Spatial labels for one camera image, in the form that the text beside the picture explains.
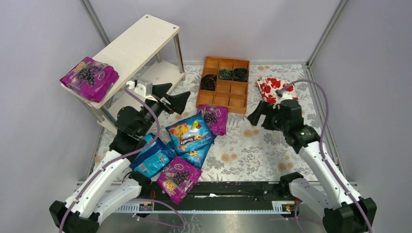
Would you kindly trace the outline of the purple grape candy bag front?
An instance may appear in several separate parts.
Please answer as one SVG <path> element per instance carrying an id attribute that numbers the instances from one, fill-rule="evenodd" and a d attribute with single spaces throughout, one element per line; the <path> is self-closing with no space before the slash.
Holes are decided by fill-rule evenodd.
<path id="1" fill-rule="evenodd" d="M 175 204 L 179 204 L 197 184 L 201 174 L 200 169 L 176 157 L 160 172 L 156 182 Z"/>

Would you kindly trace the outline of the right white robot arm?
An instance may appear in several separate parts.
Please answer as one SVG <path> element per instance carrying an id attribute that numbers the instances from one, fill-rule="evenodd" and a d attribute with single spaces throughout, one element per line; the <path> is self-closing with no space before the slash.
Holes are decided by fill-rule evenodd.
<path id="1" fill-rule="evenodd" d="M 339 171 L 318 133 L 304 124 L 298 101 L 261 101 L 247 119 L 256 126 L 261 116 L 265 116 L 263 128 L 282 132 L 286 143 L 308 164 L 323 188 L 319 191 L 295 172 L 281 177 L 285 194 L 310 207 L 328 233 L 372 232 L 376 203 L 372 198 L 363 198 Z"/>

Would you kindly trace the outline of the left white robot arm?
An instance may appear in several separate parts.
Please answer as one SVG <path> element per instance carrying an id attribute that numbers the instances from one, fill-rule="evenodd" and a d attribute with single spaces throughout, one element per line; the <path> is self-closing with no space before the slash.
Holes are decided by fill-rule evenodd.
<path id="1" fill-rule="evenodd" d="M 117 134 L 103 158 L 84 183 L 65 201 L 54 201 L 49 207 L 52 219 L 61 233 L 95 233 L 101 223 L 119 207 L 140 195 L 147 196 L 152 181 L 138 171 L 125 176 L 123 183 L 107 193 L 115 178 L 156 142 L 160 134 L 158 117 L 184 112 L 190 92 L 171 96 L 171 83 L 154 85 L 141 99 L 134 94 L 133 84 L 125 93 L 137 100 L 140 110 L 122 107 L 117 113 Z"/>

